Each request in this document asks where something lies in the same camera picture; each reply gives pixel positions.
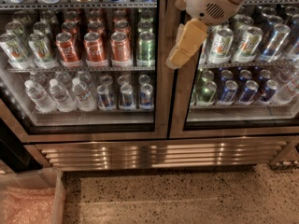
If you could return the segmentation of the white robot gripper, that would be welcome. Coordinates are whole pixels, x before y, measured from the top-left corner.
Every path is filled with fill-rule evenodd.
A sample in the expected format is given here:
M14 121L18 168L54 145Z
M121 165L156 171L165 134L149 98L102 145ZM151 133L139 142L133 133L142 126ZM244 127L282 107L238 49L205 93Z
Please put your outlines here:
M207 37L207 26L220 24L234 16L248 0L176 0L175 6L192 17L178 27L175 46L171 49L166 66L179 69L200 49Z

